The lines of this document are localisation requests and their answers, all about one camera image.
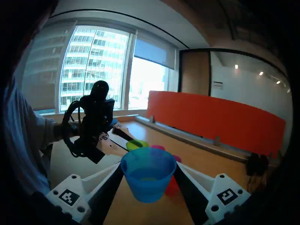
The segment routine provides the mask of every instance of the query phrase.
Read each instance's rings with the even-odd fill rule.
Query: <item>orange panel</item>
[[[276,158],[285,121],[249,105],[198,94],[150,91],[147,117],[209,139]]]

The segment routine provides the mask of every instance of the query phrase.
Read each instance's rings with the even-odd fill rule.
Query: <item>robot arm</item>
[[[83,179],[72,174],[46,197],[81,224],[102,224],[123,175],[119,162]],[[212,178],[178,162],[174,176],[195,224],[214,224],[250,197],[226,174]]]

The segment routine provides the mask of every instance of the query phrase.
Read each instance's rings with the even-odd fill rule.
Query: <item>table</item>
[[[225,173],[241,187],[247,189],[248,177],[243,163],[185,144],[140,124],[135,121],[134,118],[125,118],[124,120],[118,118],[118,120],[129,128],[130,133],[137,140],[145,140],[149,145],[162,145],[166,151],[179,156],[183,164],[211,177]],[[85,158],[73,158],[68,148],[60,141],[53,146],[51,177],[54,179],[55,176],[60,176],[60,179],[63,180],[64,177],[66,178],[70,174],[76,173],[81,176],[81,178],[84,178],[100,171],[109,164],[118,162],[125,153],[126,151],[124,149],[115,148],[113,150],[115,156],[108,156],[106,163],[104,160],[101,160],[101,163],[94,164]],[[62,180],[56,179],[56,183],[60,183]],[[193,224],[193,221],[180,192],[172,197],[164,195],[155,203],[143,204],[134,198],[126,179],[123,178],[104,224],[174,225]]]

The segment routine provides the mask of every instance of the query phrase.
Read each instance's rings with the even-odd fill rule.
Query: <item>building facade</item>
[[[128,45],[126,33],[78,26],[70,40],[61,71],[60,111],[89,95],[98,80],[109,84],[107,98],[121,107],[123,69]]]

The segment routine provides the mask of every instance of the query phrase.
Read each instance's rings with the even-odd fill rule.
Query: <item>plastic cup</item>
[[[181,162],[181,158],[179,156],[176,156],[176,155],[173,155],[173,156],[177,162]],[[179,192],[179,190],[180,189],[178,187],[176,179],[174,176],[172,176],[171,181],[170,181],[169,185],[167,186],[165,193],[166,193],[166,195],[173,196],[173,195],[176,195]]]
[[[130,151],[121,160],[121,169],[134,197],[143,203],[153,203],[161,198],[176,165],[170,153],[150,147]]]
[[[142,144],[143,147],[149,147],[149,144],[145,141],[141,141],[141,140],[134,140],[134,141],[128,141],[126,143],[126,149],[128,151],[132,151],[132,150],[135,150],[135,149],[138,149],[140,147],[138,147],[137,145],[135,145],[135,142],[139,142],[140,144]]]
[[[150,147],[154,148],[154,149],[161,149],[161,150],[164,150],[164,151],[166,150],[165,147],[161,146],[161,145],[151,145]]]

